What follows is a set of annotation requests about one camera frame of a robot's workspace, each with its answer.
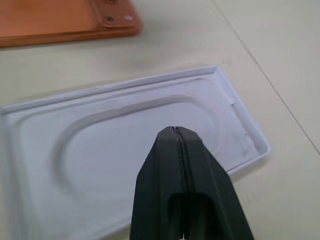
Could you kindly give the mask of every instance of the rectangular tray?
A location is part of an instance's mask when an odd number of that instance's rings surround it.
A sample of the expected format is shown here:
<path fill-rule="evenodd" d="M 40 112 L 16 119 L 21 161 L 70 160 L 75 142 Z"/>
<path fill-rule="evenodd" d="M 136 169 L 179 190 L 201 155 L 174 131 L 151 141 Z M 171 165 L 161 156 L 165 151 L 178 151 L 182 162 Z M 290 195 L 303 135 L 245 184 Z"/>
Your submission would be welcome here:
<path fill-rule="evenodd" d="M 271 151 L 218 67 L 15 104 L 0 126 L 14 240 L 94 240 L 128 226 L 136 177 L 167 126 L 197 132 L 228 174 Z"/>

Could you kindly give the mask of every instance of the black clamp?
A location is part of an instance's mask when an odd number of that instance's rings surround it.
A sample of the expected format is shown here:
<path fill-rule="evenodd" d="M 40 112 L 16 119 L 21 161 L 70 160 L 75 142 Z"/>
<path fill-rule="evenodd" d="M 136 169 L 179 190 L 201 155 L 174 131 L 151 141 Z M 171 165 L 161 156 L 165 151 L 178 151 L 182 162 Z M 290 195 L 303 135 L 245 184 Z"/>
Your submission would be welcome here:
<path fill-rule="evenodd" d="M 130 240 L 254 240 L 228 174 L 199 136 L 160 131 L 136 179 Z"/>

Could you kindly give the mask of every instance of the white plastic tray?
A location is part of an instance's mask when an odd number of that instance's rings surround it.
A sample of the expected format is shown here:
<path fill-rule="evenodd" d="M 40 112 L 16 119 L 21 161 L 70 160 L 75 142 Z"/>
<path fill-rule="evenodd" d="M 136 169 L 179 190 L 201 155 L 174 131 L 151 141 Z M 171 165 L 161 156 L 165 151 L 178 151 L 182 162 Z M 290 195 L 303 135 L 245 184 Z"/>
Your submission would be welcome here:
<path fill-rule="evenodd" d="M 15 240 L 94 240 L 131 220 L 157 133 L 198 133 L 232 174 L 270 152 L 233 87 L 204 67 L 1 109 L 1 173 Z"/>

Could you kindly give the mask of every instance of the white table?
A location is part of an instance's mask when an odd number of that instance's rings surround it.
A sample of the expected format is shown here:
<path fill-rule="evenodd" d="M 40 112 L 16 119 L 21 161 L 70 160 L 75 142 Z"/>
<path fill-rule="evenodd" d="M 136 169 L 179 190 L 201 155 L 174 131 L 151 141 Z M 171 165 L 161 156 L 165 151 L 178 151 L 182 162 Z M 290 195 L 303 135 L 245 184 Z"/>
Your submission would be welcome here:
<path fill-rule="evenodd" d="M 0 50 L 0 105 L 218 65 L 272 147 L 268 159 L 232 176 L 255 239 L 319 239 L 320 156 L 248 53 L 250 46 L 245 48 L 233 32 L 228 16 L 207 0 L 134 3 L 144 21 L 138 36 Z M 4 211 L 2 202 L 0 239 L 9 240 Z"/>

